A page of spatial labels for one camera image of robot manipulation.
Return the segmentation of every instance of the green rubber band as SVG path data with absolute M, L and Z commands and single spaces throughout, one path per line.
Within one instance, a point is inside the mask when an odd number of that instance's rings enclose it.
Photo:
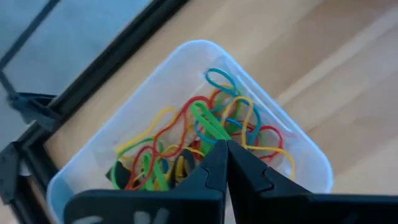
M 144 177 L 145 177 L 149 172 L 150 154 L 143 155 L 142 160 L 144 163 Z M 155 189 L 154 188 L 154 178 L 152 177 L 152 174 L 149 176 L 148 180 L 145 182 L 145 188 L 146 188 L 146 190 L 154 190 Z
M 155 162 L 154 174 L 155 174 L 155 178 L 157 179 L 157 181 L 159 183 L 160 190 L 161 191 L 169 190 L 169 185 L 167 185 L 167 183 L 166 183 L 162 169 L 160 169 L 158 162 Z
M 204 116 L 199 113 L 196 107 L 199 107 L 199 109 L 201 109 Z M 217 120 L 216 117 L 213 116 L 213 114 L 210 112 L 205 104 L 196 101 L 190 106 L 190 110 L 194 117 L 198 120 L 198 122 L 201 123 L 205 127 L 205 129 L 216 139 L 231 139 L 231 136 L 229 136 L 229 134 L 225 131 L 220 122 Z
M 120 190 L 120 187 L 118 186 L 118 183 L 116 181 L 116 165 L 118 164 L 118 160 L 120 159 L 120 157 L 125 155 L 125 153 L 129 152 L 131 149 L 135 148 L 136 146 L 138 146 L 142 143 L 145 143 L 145 142 L 153 141 L 153 140 L 154 140 L 153 137 L 145 138 L 135 144 L 132 144 L 132 145 L 126 147 L 118 154 L 118 158 L 116 159 L 116 162 L 113 164 L 112 169 L 111 169 L 111 182 L 112 182 L 113 188 L 115 188 L 116 190 Z M 164 149 L 164 146 L 160 141 L 159 141 L 159 149 Z

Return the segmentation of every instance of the gray floor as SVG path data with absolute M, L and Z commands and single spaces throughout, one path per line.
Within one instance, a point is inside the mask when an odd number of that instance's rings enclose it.
M 0 1 L 0 57 L 47 0 Z M 3 72 L 17 91 L 58 95 L 150 0 L 63 0 Z M 0 149 L 27 127 L 0 87 Z

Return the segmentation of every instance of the white plastic box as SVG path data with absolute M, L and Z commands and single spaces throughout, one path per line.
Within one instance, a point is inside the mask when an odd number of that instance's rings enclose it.
M 294 181 L 312 192 L 328 193 L 333 185 L 333 174 L 328 159 L 317 145 L 221 47 L 207 40 L 194 40 L 175 49 L 51 180 L 47 204 L 54 219 L 62 223 L 63 209 L 73 195 L 89 189 L 112 189 L 105 173 L 116 160 L 116 146 L 140 134 L 161 109 L 168 106 L 179 109 L 192 96 L 208 96 L 214 87 L 207 83 L 203 72 L 210 67 L 231 75 L 242 95 L 250 97 L 258 107 L 262 123 L 281 131 L 284 149 L 295 160 Z M 225 83 L 221 75 L 212 75 L 211 79 Z M 151 134 L 171 119 L 170 114 Z M 169 134 L 169 141 L 177 142 L 179 133 L 173 134 Z M 277 137 L 270 131 L 266 140 L 270 145 L 277 145 Z M 283 155 L 278 155 L 271 166 L 286 176 L 290 172 L 289 160 Z M 231 223 L 230 202 L 226 210 L 226 223 Z

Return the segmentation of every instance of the wood grain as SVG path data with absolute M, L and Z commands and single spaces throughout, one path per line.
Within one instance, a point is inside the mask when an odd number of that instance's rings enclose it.
M 328 156 L 334 192 L 398 194 L 398 2 L 192 0 L 46 143 L 65 165 L 178 45 L 221 45 Z

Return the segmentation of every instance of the clear plastic container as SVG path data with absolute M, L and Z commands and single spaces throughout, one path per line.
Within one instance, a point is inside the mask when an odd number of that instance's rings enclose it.
M 214 88 L 205 80 L 203 72 L 210 67 L 231 75 L 241 94 L 257 105 L 262 123 L 281 131 L 284 149 L 295 160 L 294 181 L 312 192 L 328 193 L 333 174 L 328 159 L 317 145 L 221 47 L 207 40 L 194 40 L 175 49 L 51 180 L 47 204 L 54 219 L 62 222 L 63 209 L 73 195 L 89 189 L 112 189 L 105 173 L 116 160 L 116 146 L 140 134 L 161 109 L 168 106 L 179 109 L 192 96 L 208 96 Z M 226 82 L 221 75 L 211 75 L 211 79 Z M 151 134 L 171 119 L 172 114 L 163 118 Z M 178 142 L 179 135 L 178 131 L 172 132 L 168 140 Z M 277 145 L 277 136 L 271 131 L 266 132 L 266 140 L 271 146 Z M 270 165 L 286 176 L 290 172 L 289 160 L 283 155 L 278 155 Z M 226 223 L 231 222 L 234 222 L 233 212 L 228 199 Z

